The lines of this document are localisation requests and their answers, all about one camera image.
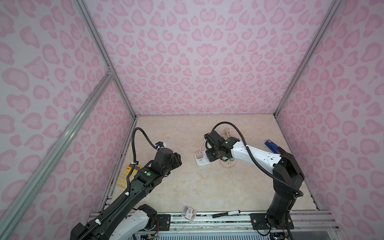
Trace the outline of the white square power strip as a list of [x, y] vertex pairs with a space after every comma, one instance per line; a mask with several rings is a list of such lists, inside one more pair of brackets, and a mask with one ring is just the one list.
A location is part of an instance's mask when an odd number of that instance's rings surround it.
[[201, 159], [197, 159], [196, 154], [195, 154], [195, 161], [199, 167], [206, 167], [206, 166], [209, 166], [211, 164], [205, 151], [203, 151], [203, 152], [204, 152], [204, 156]]

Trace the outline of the yellow calculator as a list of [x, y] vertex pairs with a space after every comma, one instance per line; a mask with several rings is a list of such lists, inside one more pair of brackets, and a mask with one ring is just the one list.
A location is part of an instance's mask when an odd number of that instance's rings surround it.
[[137, 172], [141, 169], [142, 167], [139, 165], [134, 165], [131, 163], [129, 166], [127, 166], [124, 170], [122, 170], [118, 180], [117, 180], [117, 186], [126, 188], [127, 187], [127, 177], [129, 177], [130, 182], [134, 179], [135, 175]]

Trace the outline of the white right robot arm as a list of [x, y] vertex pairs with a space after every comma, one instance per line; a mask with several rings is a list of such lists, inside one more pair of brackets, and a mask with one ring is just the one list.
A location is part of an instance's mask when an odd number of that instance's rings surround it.
[[[228, 137], [225, 139], [216, 131], [220, 125], [232, 126], [240, 138]], [[275, 229], [286, 224], [296, 200], [304, 196], [300, 188], [305, 176], [295, 157], [282, 148], [278, 148], [279, 152], [275, 154], [248, 145], [241, 131], [230, 122], [216, 124], [209, 133], [204, 135], [204, 139], [207, 147], [205, 155], [210, 162], [242, 160], [254, 164], [273, 179], [275, 194], [266, 211], [265, 223]]]

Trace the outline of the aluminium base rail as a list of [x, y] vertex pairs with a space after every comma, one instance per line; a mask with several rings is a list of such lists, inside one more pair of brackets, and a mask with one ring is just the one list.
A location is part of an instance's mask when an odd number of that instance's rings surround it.
[[[137, 210], [135, 206], [128, 217]], [[100, 213], [91, 214], [88, 223]], [[341, 240], [341, 230], [329, 211], [295, 211], [291, 210], [286, 224], [275, 229], [265, 223], [265, 211], [243, 212], [234, 216], [212, 218], [213, 214], [223, 212], [198, 212], [193, 222], [186, 220], [180, 212], [158, 213], [156, 224], [152, 230], [140, 230], [130, 238], [144, 237], [146, 240], [159, 240], [178, 235], [188, 239], [200, 239], [206, 235], [213, 235], [221, 239], [238, 237], [242, 234], [250, 238], [281, 240], [289, 236], [292, 240], [296, 234], [308, 234], [307, 240], [317, 237], [321, 239]]]

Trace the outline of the black marker pen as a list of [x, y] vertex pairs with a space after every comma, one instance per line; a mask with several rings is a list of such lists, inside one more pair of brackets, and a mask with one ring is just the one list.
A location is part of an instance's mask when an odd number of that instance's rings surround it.
[[234, 215], [238, 215], [240, 213], [241, 213], [241, 211], [239, 211], [239, 210], [223, 212], [223, 213], [217, 213], [217, 214], [213, 214], [212, 218], [220, 218], [220, 217], [225, 217], [225, 216], [234, 216]]

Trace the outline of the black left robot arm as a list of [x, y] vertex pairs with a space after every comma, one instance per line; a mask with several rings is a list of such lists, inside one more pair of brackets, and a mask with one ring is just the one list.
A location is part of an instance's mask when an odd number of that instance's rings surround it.
[[139, 169], [133, 180], [127, 179], [127, 188], [109, 207], [86, 225], [77, 224], [71, 231], [72, 240], [126, 240], [140, 230], [155, 227], [157, 211], [146, 204], [127, 215], [182, 161], [162, 142], [151, 147], [157, 151], [155, 158]]

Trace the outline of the pink charger plug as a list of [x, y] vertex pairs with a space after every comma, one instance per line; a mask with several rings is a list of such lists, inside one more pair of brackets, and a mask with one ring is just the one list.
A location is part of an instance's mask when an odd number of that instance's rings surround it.
[[201, 158], [203, 158], [203, 156], [204, 156], [204, 152], [203, 151], [197, 151], [196, 152], [196, 158], [197, 159], [201, 159]]

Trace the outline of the aluminium diagonal frame bar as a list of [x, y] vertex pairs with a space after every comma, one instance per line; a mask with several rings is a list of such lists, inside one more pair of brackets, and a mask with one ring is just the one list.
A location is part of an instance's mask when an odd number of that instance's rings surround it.
[[28, 211], [30, 205], [33, 203], [43, 185], [48, 180], [54, 168], [63, 157], [64, 153], [113, 79], [114, 75], [112, 73], [104, 76], [103, 80], [98, 84], [80, 108], [76, 116], [70, 122], [62, 136], [43, 159], [43, 162], [37, 168], [35, 173], [31, 176], [29, 181], [27, 181], [20, 194], [10, 205], [9, 209], [1, 219], [2, 240], [7, 240], [12, 235], [15, 228]]

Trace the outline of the aluminium frame post left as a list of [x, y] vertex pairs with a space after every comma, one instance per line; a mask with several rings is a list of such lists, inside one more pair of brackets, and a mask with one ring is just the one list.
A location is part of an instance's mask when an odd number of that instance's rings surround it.
[[110, 73], [113, 77], [113, 81], [118, 89], [118, 92], [120, 96], [123, 99], [123, 103], [125, 104], [126, 108], [129, 110], [130, 116], [135, 120], [137, 118], [136, 114], [134, 113], [133, 107], [129, 101], [128, 95], [125, 92], [123, 88], [123, 84], [121, 83], [121, 80], [115, 70], [115, 67], [113, 66], [113, 63], [111, 61], [111, 58], [107, 52], [106, 46], [103, 43], [103, 40], [96, 28], [96, 24], [89, 12], [88, 6], [85, 1], [81, 0], [74, 0], [73, 1], [76, 8], [78, 9], [79, 14], [81, 15], [86, 28], [88, 29], [93, 41], [95, 42], [95, 46], [97, 50], [99, 51], [101, 58], [108, 70], [108, 73]]

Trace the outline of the pink round power strip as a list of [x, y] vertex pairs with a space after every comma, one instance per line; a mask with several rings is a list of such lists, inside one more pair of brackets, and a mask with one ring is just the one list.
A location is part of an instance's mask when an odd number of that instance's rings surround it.
[[236, 159], [226, 160], [226, 161], [219, 160], [219, 163], [221, 164], [222, 167], [224, 167], [226, 169], [230, 169], [230, 168], [233, 168], [235, 166], [235, 164], [237, 163], [237, 160]]

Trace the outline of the blue stapler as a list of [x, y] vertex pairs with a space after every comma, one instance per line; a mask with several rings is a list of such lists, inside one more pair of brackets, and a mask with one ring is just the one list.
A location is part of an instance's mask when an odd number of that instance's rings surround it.
[[272, 142], [271, 140], [265, 141], [265, 145], [269, 148], [269, 150], [274, 154], [280, 154], [279, 146]]

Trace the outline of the small clear plastic box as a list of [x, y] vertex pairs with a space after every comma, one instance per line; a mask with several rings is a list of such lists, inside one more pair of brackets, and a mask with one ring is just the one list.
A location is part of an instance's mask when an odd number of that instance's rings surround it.
[[181, 216], [186, 220], [193, 222], [196, 218], [197, 211], [189, 206], [184, 206]]

